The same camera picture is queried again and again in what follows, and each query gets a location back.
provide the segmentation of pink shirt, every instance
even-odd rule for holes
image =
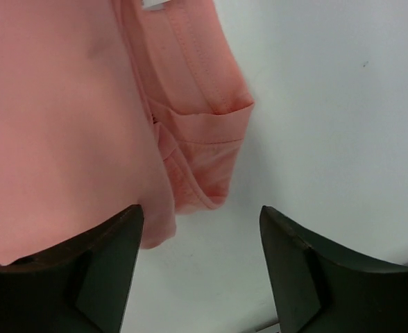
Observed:
[[[252,107],[212,0],[0,0],[0,264],[135,203],[161,244],[223,204]]]

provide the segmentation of white surface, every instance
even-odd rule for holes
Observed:
[[[408,0],[216,0],[257,99],[218,212],[142,252],[124,333],[240,333],[275,317],[258,214],[408,261]]]

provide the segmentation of pink cloth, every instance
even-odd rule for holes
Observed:
[[[212,0],[0,0],[0,264],[134,203],[161,244],[223,204],[252,107]]]

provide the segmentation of white label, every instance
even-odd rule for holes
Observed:
[[[145,10],[159,10],[163,9],[162,5],[170,0],[142,0],[142,8]]]

